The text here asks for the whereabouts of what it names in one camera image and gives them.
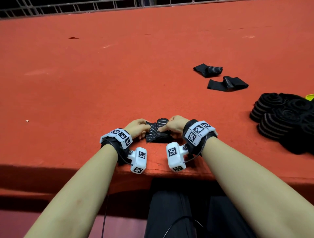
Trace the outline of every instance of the human hand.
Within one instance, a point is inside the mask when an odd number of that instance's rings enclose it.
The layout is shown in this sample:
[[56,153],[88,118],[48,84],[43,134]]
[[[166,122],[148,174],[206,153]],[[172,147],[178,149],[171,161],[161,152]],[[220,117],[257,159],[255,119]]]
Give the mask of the human hand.
[[189,119],[186,119],[182,116],[173,116],[169,119],[168,123],[165,124],[163,127],[159,127],[158,130],[160,132],[168,131],[170,130],[171,136],[174,139],[182,137],[183,129],[185,124],[189,122]]
[[142,139],[145,137],[146,132],[149,132],[150,125],[146,125],[145,119],[137,119],[129,123],[124,129],[129,132],[132,139],[136,137]]

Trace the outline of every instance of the right hand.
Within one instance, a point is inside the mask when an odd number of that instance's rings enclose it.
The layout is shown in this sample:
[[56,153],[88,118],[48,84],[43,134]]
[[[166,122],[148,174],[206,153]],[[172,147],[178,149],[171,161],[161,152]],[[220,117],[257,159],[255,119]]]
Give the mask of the right hand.
[[184,126],[189,122],[189,119],[186,119],[182,116],[173,116],[169,119],[168,123],[163,127],[159,127],[158,131],[171,131],[171,136],[174,139],[181,138],[183,134]]

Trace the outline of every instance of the left arm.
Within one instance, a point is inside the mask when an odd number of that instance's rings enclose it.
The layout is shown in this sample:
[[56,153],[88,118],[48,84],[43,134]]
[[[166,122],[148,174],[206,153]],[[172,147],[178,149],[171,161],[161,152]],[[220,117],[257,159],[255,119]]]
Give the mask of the left arm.
[[[138,119],[125,127],[132,138],[145,136],[150,125]],[[113,146],[105,145],[52,199],[24,238],[86,238],[105,199],[118,161]]]

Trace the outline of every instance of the black and white qr code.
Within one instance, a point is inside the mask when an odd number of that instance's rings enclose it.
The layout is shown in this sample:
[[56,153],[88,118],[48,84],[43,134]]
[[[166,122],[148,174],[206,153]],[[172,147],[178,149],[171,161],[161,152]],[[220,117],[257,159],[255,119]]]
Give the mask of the black and white qr code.
[[205,127],[205,128],[207,128],[207,127],[211,127],[211,125],[207,124],[206,122],[201,123],[201,125],[202,125],[203,127]]
[[196,138],[196,135],[193,132],[191,132],[187,138],[189,141],[193,142]]
[[130,138],[127,138],[127,139],[125,140],[125,144],[126,144],[126,146],[129,146],[129,145],[131,144]]
[[183,170],[183,168],[181,166],[178,166],[178,167],[174,167],[173,168],[174,171],[178,172],[180,170]]
[[118,135],[119,135],[122,139],[124,139],[125,137],[127,137],[127,135],[124,134],[123,132],[119,133]]
[[138,152],[138,156],[140,157],[140,158],[145,158],[145,155],[146,155],[146,153],[144,153],[144,152],[142,152],[142,151],[139,151]]
[[204,127],[202,127],[202,126],[200,126],[200,125],[197,125],[194,129],[193,129],[193,131],[195,131],[196,133],[200,133],[202,130],[204,130]]
[[169,154],[169,156],[175,155],[176,154],[176,148],[174,147],[174,148],[169,149],[168,154]]
[[141,168],[138,168],[138,167],[135,167],[135,169],[133,170],[133,172],[135,172],[135,173],[141,173],[143,171],[143,169],[141,169]]
[[114,131],[112,131],[111,133],[113,133],[113,134],[118,134],[120,131],[119,130],[114,130]]

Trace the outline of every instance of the metal frame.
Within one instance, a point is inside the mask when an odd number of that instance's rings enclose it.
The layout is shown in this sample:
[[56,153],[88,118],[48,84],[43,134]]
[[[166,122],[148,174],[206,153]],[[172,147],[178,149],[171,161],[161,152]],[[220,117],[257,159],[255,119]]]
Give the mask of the metal frame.
[[[19,8],[9,8],[9,9],[0,9],[0,11],[3,11],[6,13],[8,16],[7,18],[0,18],[0,19],[10,19],[10,18],[21,18],[21,17],[35,17],[35,16],[44,16],[44,15],[56,15],[56,14],[76,14],[76,13],[91,13],[91,12],[104,12],[104,11],[116,11],[116,10],[126,10],[126,9],[139,9],[139,8],[157,8],[157,7],[168,7],[168,6],[181,6],[181,5],[192,5],[192,4],[204,4],[204,3],[217,3],[217,2],[234,2],[234,1],[249,1],[249,0],[215,0],[215,1],[203,1],[203,2],[195,2],[194,0],[191,0],[190,3],[177,3],[177,4],[172,4],[170,0],[170,4],[165,4],[165,5],[151,5],[152,1],[149,0],[150,6],[144,6],[144,0],[140,0],[142,6],[137,6],[136,0],[134,0],[134,7],[128,7],[128,8],[118,8],[116,2],[117,1],[123,1],[123,0],[94,0],[94,1],[86,1],[86,2],[77,2],[77,3],[61,3],[61,4],[50,4],[50,5],[41,5],[41,6],[33,6],[31,1],[29,1],[30,5],[27,5],[25,0],[21,0],[25,5],[21,5],[18,0],[16,0],[17,3],[19,4]],[[98,3],[104,3],[104,2],[112,2],[113,3],[113,8],[111,9],[99,9],[98,8]],[[89,11],[81,11],[79,8],[80,4],[86,4],[86,3],[92,3],[94,10],[89,10]],[[74,8],[73,12],[63,12],[61,9],[61,6],[70,6],[72,5]],[[56,13],[50,13],[50,14],[45,14],[42,8],[46,7],[53,7],[56,11]],[[14,15],[14,10],[22,10],[24,13],[24,16],[15,16]]]

